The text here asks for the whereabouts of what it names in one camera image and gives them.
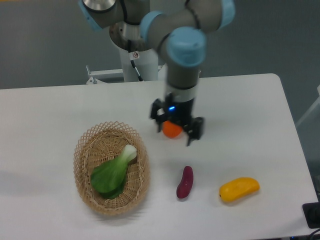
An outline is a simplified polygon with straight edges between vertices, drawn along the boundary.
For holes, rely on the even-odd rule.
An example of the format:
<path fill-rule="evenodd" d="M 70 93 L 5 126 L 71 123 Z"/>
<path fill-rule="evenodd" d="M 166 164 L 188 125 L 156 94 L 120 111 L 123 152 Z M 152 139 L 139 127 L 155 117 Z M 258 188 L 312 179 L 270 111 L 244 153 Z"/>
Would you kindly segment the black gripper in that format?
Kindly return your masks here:
<path fill-rule="evenodd" d="M 184 102 L 175 101 L 172 92 L 165 96 L 164 102 L 157 98 L 150 109 L 150 118 L 155 120 L 157 132 L 161 132 L 165 121 L 170 121 L 181 126 L 187 134 L 187 147 L 192 141 L 200 140 L 205 129 L 205 118 L 192 117 L 193 105 L 194 99 Z"/>

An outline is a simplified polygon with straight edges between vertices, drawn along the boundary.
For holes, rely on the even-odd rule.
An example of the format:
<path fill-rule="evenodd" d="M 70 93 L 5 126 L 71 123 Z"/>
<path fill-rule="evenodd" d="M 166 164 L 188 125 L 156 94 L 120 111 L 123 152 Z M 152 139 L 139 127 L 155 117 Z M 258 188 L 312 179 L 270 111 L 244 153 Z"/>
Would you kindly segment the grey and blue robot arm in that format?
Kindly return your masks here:
<path fill-rule="evenodd" d="M 152 11 L 148 0 L 81 0 L 79 7 L 96 30 L 125 23 L 137 33 L 124 34 L 128 48 L 142 40 L 167 64 L 165 99 L 156 99 L 150 118 L 158 129 L 166 121 L 180 126 L 188 141 L 199 140 L 205 128 L 203 117 L 193 117 L 200 65 L 206 57 L 206 33 L 230 24 L 236 13 L 232 0 L 187 0 L 184 8 L 167 15 Z"/>

